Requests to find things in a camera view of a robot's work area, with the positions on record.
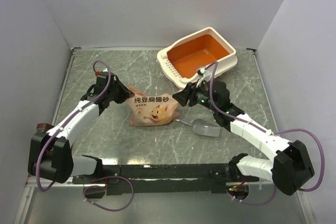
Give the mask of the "pink cat litter bag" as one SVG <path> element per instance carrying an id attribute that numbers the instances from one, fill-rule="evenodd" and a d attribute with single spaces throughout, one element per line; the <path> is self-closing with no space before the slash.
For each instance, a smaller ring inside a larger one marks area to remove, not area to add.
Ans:
<path id="1" fill-rule="evenodd" d="M 163 126 L 168 125 L 180 116 L 176 109 L 179 103 L 172 95 L 146 95 L 140 90 L 129 86 L 134 96 L 126 103 L 132 111 L 130 124 L 133 126 Z"/>

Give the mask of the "grey metal litter scoop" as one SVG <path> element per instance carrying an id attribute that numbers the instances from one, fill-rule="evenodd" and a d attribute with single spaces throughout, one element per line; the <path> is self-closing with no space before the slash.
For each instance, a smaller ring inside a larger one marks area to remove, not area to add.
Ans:
<path id="1" fill-rule="evenodd" d="M 181 119 L 174 119 L 173 121 L 190 126 L 195 134 L 207 137 L 220 137 L 221 127 L 205 120 L 195 119 L 191 123 Z"/>

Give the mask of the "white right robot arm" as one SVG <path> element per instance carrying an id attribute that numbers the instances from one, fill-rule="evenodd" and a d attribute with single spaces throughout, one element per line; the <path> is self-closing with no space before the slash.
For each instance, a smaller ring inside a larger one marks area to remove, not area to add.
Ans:
<path id="1" fill-rule="evenodd" d="M 241 181 L 246 176 L 254 176 L 272 181 L 282 193 L 290 196 L 314 176 L 306 146 L 299 140 L 291 142 L 276 136 L 257 124 L 230 101 L 226 83 L 203 81 L 199 86 L 188 83 L 172 97 L 181 106 L 199 104 L 210 109 L 219 126 L 243 138 L 266 156 L 265 159 L 244 153 L 235 156 L 230 162 L 231 179 Z"/>

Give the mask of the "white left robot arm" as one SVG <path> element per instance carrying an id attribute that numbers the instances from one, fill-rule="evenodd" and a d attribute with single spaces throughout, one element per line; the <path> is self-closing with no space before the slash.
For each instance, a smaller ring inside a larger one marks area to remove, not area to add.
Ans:
<path id="1" fill-rule="evenodd" d="M 82 130 L 108 108 L 134 96 L 114 74 L 100 72 L 95 84 L 81 97 L 75 109 L 58 125 L 38 131 L 31 138 L 28 173 L 37 178 L 64 183 L 69 177 L 85 175 L 92 183 L 103 179 L 102 160 L 88 155 L 74 157 L 71 148 Z"/>

